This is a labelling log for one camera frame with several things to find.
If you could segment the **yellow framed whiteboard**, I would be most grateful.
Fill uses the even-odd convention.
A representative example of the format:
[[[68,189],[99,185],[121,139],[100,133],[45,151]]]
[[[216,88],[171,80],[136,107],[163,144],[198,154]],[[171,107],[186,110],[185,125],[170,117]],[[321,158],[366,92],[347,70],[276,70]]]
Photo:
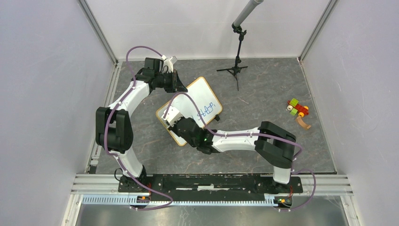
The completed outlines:
[[[177,108],[184,117],[193,118],[203,128],[200,116],[206,124],[209,124],[222,112],[223,106],[204,77],[198,77],[187,86],[187,89],[187,94],[193,99],[199,111],[195,110],[195,106],[185,95],[174,98],[171,106]]]

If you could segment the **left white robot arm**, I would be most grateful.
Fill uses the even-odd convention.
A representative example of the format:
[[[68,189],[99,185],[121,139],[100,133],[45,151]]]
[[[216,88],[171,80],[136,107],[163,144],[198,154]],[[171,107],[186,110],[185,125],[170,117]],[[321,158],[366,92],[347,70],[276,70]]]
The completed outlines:
[[[156,88],[167,93],[187,92],[176,69],[161,72],[142,68],[116,101],[96,110],[96,143],[118,162],[123,175],[131,178],[129,184],[137,192],[147,188],[148,179],[142,176],[144,166],[133,151],[130,119],[138,105]]]

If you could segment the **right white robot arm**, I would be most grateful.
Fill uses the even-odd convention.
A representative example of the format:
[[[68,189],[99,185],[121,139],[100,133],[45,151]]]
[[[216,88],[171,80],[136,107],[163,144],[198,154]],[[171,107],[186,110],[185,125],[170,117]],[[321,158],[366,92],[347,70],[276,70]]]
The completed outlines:
[[[273,166],[271,184],[275,191],[284,192],[291,185],[296,136],[269,121],[241,131],[208,130],[185,117],[167,120],[166,124],[170,131],[204,154],[255,151]]]

